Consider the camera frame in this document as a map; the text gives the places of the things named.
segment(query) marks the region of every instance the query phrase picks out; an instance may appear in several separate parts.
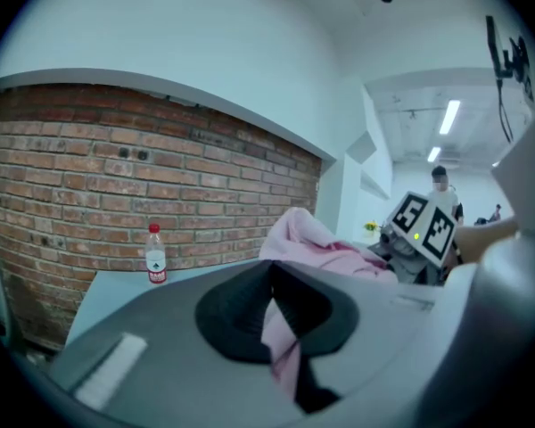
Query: white ceiling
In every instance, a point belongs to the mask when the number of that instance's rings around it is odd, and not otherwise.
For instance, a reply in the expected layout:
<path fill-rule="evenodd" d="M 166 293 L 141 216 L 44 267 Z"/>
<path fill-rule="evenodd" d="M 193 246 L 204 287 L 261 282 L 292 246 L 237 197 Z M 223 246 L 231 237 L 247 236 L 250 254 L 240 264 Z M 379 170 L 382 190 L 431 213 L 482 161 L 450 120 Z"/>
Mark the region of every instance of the white ceiling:
<path fill-rule="evenodd" d="M 393 161 L 424 161 L 434 146 L 449 168 L 490 169 L 509 146 L 501 129 L 496 86 L 437 86 L 371 93 Z M 514 138 L 529 124 L 522 91 L 504 87 Z M 440 135 L 449 100 L 461 105 L 448 135 Z"/>

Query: water bottle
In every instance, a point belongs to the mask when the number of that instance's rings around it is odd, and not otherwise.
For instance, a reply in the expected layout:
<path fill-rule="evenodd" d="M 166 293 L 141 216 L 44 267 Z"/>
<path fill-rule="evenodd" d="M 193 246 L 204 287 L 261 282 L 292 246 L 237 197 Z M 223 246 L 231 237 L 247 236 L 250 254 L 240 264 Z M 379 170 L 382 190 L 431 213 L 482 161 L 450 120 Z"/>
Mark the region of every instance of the water bottle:
<path fill-rule="evenodd" d="M 149 237 L 144 247 L 146 270 L 153 284 L 162 284 L 167 280 L 167 260 L 164 254 L 164 244 L 159 235 L 160 230 L 161 227 L 157 224 L 149 225 Z"/>

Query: ceiling light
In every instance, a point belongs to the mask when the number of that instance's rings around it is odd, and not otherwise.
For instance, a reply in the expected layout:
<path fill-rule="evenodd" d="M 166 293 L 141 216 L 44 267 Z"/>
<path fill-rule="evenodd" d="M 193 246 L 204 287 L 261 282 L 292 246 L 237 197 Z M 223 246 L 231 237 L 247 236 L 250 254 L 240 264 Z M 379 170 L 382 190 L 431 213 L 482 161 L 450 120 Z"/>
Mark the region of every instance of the ceiling light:
<path fill-rule="evenodd" d="M 436 160 L 436 157 L 438 157 L 438 154 L 440 153 L 440 147 L 433 147 L 432 151 L 430 152 L 430 155 L 428 156 L 428 161 L 432 163 Z"/>
<path fill-rule="evenodd" d="M 446 116 L 444 117 L 444 121 L 442 122 L 442 126 L 440 127 L 440 134 L 441 135 L 447 135 L 449 133 L 449 130 L 452 128 L 452 124 L 454 123 L 454 120 L 456 119 L 457 110 L 460 107 L 459 100 L 450 100 L 448 103 L 448 109 L 446 110 Z"/>

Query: white table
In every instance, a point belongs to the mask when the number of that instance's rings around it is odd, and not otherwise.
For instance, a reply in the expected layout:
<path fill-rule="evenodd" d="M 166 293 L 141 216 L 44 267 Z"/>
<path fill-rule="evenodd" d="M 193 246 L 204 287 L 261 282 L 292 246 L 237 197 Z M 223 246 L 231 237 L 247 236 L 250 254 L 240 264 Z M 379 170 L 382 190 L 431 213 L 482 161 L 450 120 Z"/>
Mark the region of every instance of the white table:
<path fill-rule="evenodd" d="M 67 346 L 89 328 L 151 289 L 206 275 L 218 269 L 250 263 L 254 260 L 226 263 L 214 267 L 170 270 L 167 272 L 167 281 L 162 284 L 151 283 L 145 271 L 98 271 L 81 302 L 77 315 L 73 319 L 65 345 Z"/>

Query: pink cloth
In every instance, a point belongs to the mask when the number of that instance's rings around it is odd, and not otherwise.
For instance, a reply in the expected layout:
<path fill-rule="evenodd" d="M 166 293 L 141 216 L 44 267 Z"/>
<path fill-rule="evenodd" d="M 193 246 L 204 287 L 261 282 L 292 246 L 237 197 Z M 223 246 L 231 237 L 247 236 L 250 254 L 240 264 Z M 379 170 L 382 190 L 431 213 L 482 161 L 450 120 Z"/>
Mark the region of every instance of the pink cloth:
<path fill-rule="evenodd" d="M 260 259 L 296 261 L 334 273 L 397 283 L 386 262 L 371 251 L 361 251 L 337 240 L 303 208 L 290 208 L 274 224 L 259 250 Z M 274 378 L 291 399 L 295 399 L 300 368 L 300 344 L 272 300 L 264 317 L 261 342 L 271 351 Z"/>

